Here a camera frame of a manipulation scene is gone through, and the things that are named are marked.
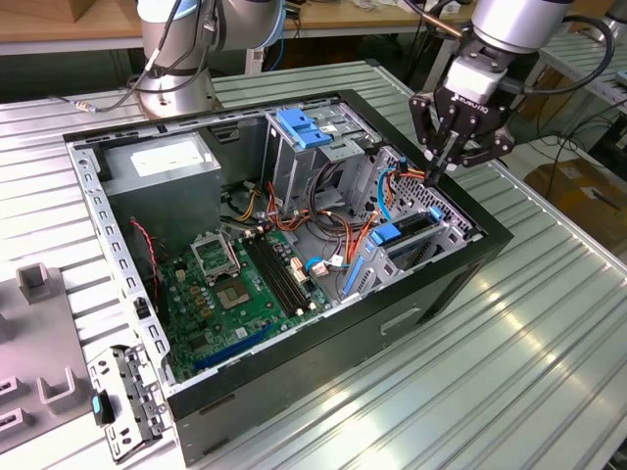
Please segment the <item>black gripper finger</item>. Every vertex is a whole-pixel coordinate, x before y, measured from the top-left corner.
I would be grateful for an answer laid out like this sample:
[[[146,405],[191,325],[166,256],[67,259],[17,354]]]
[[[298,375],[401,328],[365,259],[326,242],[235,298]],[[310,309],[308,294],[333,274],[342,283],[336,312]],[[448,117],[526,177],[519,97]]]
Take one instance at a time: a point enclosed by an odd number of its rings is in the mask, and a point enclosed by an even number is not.
[[[436,161],[434,167],[434,185],[437,186],[446,171],[455,171],[458,167],[470,168],[499,159],[509,154],[515,140],[507,129],[497,129],[484,139],[481,147],[465,149],[469,137],[459,135],[450,149]]]
[[[410,113],[418,142],[430,155],[430,169],[424,183],[437,185],[445,173],[445,146],[454,123],[454,93],[416,93],[410,98]]]

